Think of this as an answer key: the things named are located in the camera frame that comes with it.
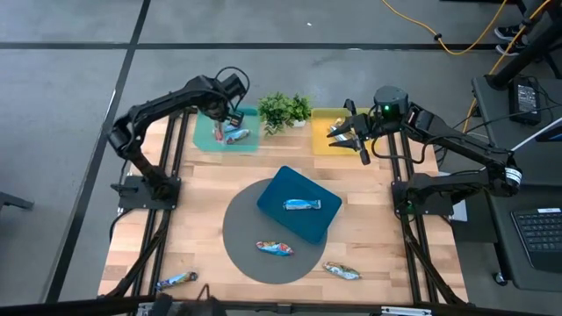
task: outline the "yellow tray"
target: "yellow tray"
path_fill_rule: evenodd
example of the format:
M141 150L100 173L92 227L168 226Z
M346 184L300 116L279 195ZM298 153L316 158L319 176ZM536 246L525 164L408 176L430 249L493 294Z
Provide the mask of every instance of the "yellow tray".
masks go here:
M357 109L358 113L367 113L369 109ZM326 135L330 132L329 128L338 118L345 118L351 115L347 109L323 109L316 108L312 110L313 125L313 154L324 155L359 155L353 149L342 147L329 147L328 144L337 141L335 138L328 138ZM371 148L371 140L365 142L365 147Z

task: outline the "gray circular mat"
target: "gray circular mat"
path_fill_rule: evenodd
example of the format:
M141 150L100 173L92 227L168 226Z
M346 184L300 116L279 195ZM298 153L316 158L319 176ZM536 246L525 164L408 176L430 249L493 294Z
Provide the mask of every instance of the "gray circular mat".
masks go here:
M313 245L263 214L256 202L270 181L253 183L233 198L223 223L223 240L230 260L246 276L267 284L286 284L314 268L326 247L326 236ZM295 253L267 254L256 247L258 241L283 242Z

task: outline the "green plant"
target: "green plant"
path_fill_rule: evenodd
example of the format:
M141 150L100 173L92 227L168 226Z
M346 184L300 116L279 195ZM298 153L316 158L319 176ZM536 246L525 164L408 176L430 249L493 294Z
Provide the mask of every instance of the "green plant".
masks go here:
M285 124L292 126L290 108L292 100L281 92L269 94L258 100L257 110L260 119L265 122L268 135L283 132Z
M292 98L290 106L290 114L292 120L308 120L311 115L312 108L310 106L310 97L301 97L299 94L295 94Z

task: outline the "yellow cable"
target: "yellow cable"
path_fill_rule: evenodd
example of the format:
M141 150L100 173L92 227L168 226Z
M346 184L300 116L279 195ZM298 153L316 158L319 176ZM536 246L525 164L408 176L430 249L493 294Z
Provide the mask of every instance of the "yellow cable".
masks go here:
M413 18L409 18L407 16L405 16L404 14L396 11L390 4L388 4L388 2L386 0L381 0L383 2L383 4L385 4L388 9L390 9L394 14L398 15L401 18L404 18L407 21L410 21L414 24L417 24L423 28L425 28L426 30L430 31L433 35L437 35L437 32L435 32L431 27L429 27L428 25L423 24L422 22L415 20ZM472 43L472 45L470 45L468 48L466 48L464 51L462 52L451 52L451 50L445 45L445 43L443 43L442 39L437 39L439 41L439 44L441 44L441 46L443 47L443 49L445 50L445 52L452 54L452 55L461 55L464 54L468 51L470 51L473 47L476 46L476 44L478 44L482 38L484 37L484 35L486 35L486 33L488 32L488 30L490 30L490 27L492 27L492 25L494 24L495 20L500 16L501 10L503 10L503 7L506 5L506 3L508 2L508 0L503 0L503 2L501 3L500 9L498 9L497 12L495 12L494 18L492 18L492 20L490 21L490 23L488 24L488 26L486 26L486 29L484 29L484 32L482 32L480 34L480 36L476 39L476 41L474 43Z
M546 0L543 4L541 4L541 6L539 6L534 12L533 14L531 14L530 19L533 19L544 7L545 5L547 5L551 0ZM511 47L513 46L513 44L515 43L515 41L517 39L519 39L519 37L521 36L521 34L525 31L525 29L527 28L527 26L523 25L522 28L519 30L519 32L517 32L517 34L515 35L515 37L511 40L511 42L508 45L508 49L506 49L503 54L501 55L500 59L495 63L495 65L492 67L492 70L490 70L490 72L488 73L489 75L492 75L494 73L494 71L498 68L498 66L500 66L501 62L503 61L503 59L506 57L506 54L509 52L509 50L511 49ZM476 107L476 98L474 98L472 100L471 103L471 107L468 109L468 114L466 115L466 121L465 121L465 126L463 127L463 133L466 133L466 130L468 129L468 122L471 120L470 117L472 116L472 111L474 111L474 108Z

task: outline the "wooden tabletop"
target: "wooden tabletop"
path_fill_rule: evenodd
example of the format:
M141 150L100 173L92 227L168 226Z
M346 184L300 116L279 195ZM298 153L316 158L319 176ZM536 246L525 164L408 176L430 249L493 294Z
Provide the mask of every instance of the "wooden tabletop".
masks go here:
M201 287L209 284L211 293L221 300L411 304L400 221L393 215L390 161L371 157L371 164L364 166L358 156L314 156L310 124L262 136L255 153L204 153L192 142L196 120L191 115L179 174L183 184L178 207L172 212L161 279L195 270L199 280L170 288L168 294L176 299L195 298ZM148 129L142 149L153 164L160 157L166 124L163 119ZM422 145L410 144L413 157L419 158ZM381 153L387 150L386 138L378 141L377 149ZM222 223L228 204L240 190L272 178L284 165L334 192L343 204L328 229L326 250L310 273L289 284L262 284L242 274L230 261L222 240ZM428 147L425 162L414 166L416 172L436 175L433 149ZM401 170L405 176L403 163ZM136 260L147 213L133 211L116 225L100 294L113 289ZM425 216L424 220L432 262L455 293L467 299L450 227L437 216ZM363 278L346 281L332 276L321 267L325 261L346 264ZM421 294L427 299L422 266L417 265ZM142 293L148 292L151 267L150 262Z

